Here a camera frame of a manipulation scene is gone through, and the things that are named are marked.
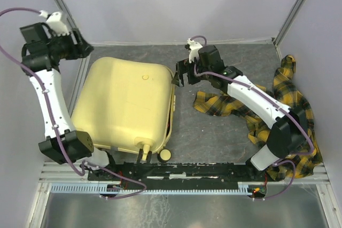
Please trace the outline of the yellow suitcase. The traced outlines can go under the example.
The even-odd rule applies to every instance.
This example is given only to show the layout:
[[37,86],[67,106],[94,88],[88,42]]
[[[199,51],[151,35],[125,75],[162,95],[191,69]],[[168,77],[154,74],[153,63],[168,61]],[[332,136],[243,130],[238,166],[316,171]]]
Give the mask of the yellow suitcase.
[[72,113],[77,130],[95,147],[138,154],[148,162],[163,153],[175,110],[173,72],[161,64],[103,57],[90,67]]

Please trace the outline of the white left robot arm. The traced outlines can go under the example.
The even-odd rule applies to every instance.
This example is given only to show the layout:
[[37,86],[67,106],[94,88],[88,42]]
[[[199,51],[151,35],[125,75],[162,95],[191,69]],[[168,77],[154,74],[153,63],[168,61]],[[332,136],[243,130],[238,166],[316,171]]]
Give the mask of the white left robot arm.
[[61,89],[59,62],[87,57],[93,47],[77,28],[65,35],[47,23],[20,28],[25,39],[22,47],[23,70],[29,76],[43,114],[45,140],[38,147],[43,155],[58,164],[86,161],[107,180],[118,175],[118,166],[106,151],[94,147],[87,132],[75,128]]

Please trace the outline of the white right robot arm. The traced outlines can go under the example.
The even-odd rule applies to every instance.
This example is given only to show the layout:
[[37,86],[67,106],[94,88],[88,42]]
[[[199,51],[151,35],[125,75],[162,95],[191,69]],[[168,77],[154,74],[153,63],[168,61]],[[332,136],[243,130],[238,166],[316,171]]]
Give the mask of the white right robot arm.
[[250,180],[260,179],[266,168],[288,155],[297,155],[298,148],[304,143],[308,143],[309,153],[313,153],[314,145],[308,135],[303,109],[281,103],[259,89],[239,69],[226,66],[216,46],[201,45],[190,38],[185,48],[189,56],[176,63],[174,85],[183,87],[184,75],[191,85],[209,81],[212,87],[252,110],[270,129],[265,146],[250,158],[251,164],[245,167],[245,174]]

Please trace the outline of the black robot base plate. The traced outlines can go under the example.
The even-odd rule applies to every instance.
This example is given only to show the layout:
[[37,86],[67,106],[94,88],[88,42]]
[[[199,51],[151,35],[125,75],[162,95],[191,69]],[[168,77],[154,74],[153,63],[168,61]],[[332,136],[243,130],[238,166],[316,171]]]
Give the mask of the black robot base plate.
[[245,164],[226,163],[129,163],[114,172],[142,182],[151,189],[234,189],[239,182],[265,184],[273,179],[265,171]]

